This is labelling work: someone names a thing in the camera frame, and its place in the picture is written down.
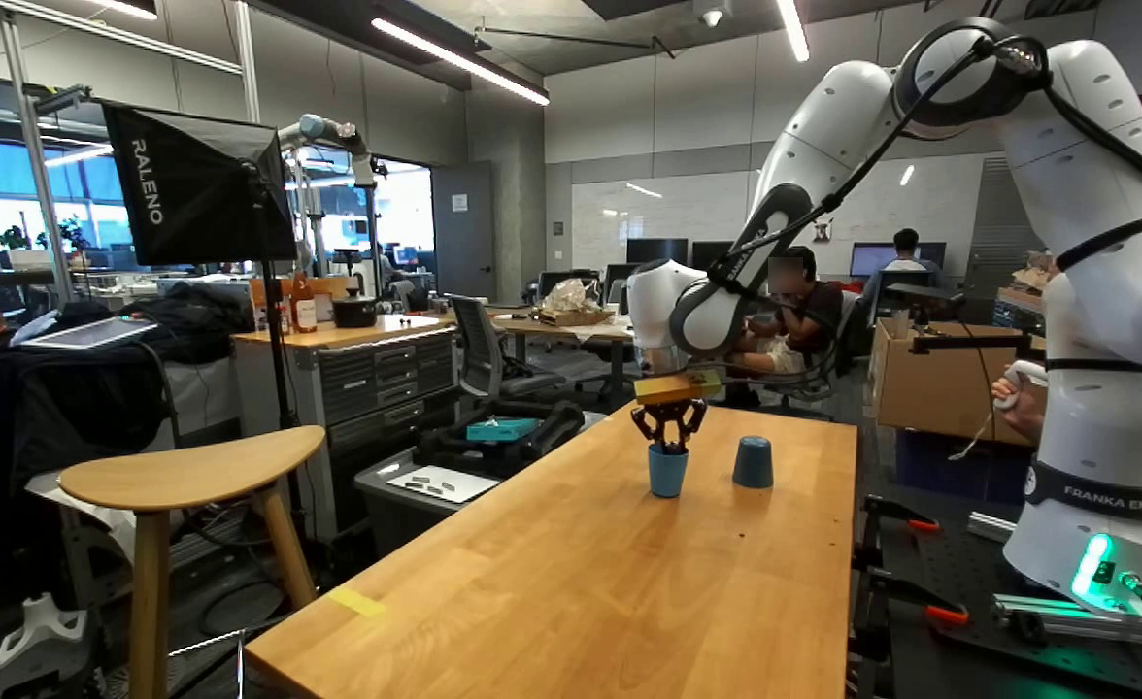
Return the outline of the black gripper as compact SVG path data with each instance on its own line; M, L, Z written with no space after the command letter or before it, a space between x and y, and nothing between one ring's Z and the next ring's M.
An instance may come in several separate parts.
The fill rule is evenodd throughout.
M660 443L660 427L665 427L665 425L676 425L676 427L678 427L678 452L686 452L690 439L696 439L698 427L704 427L704 413L707 413L704 399L642 403L642 406L633 413L633 425L637 425L642 439L643 439L649 447L658 447L658 452L665 452L665 443Z

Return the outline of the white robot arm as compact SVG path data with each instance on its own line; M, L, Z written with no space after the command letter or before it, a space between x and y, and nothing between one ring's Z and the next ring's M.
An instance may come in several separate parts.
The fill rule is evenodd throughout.
M642 357L716 360L762 280L901 136L986 124L1058 272L1043 305L1043 425L1006 564L1080 606L1142 617L1142 102L1094 40L1042 43L953 18L901 63L832 65L769 146L750 219L704 272L630 283Z

